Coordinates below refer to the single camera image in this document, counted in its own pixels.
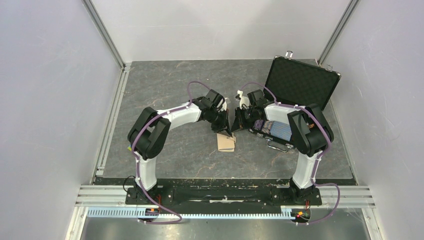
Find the tan leather card holder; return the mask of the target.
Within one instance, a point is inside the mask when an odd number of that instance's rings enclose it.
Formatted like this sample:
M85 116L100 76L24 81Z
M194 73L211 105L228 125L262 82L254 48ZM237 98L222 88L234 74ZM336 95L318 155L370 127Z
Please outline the tan leather card holder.
M217 150L219 152L234 152L237 139L235 136L226 136L224 134L217 133Z

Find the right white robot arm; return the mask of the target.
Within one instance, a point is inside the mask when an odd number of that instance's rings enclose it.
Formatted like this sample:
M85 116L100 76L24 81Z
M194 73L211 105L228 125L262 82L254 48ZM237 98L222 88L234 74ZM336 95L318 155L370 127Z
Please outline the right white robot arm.
M302 204L316 186L316 172L322 156L331 146L334 134L317 104L292 106L272 102L262 90L247 95L238 90L235 120L231 130L249 130L268 142L298 151L295 172L289 181L289 199Z

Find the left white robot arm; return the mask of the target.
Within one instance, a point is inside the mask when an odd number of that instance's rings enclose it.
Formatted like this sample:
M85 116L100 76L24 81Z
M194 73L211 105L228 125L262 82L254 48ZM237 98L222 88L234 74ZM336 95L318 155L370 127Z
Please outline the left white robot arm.
M135 182L138 197L145 204L157 198L156 161L163 150L169 131L186 124L206 121L214 133L231 137L226 99L211 89L206 96L165 110L146 107L130 129L127 139L135 157Z

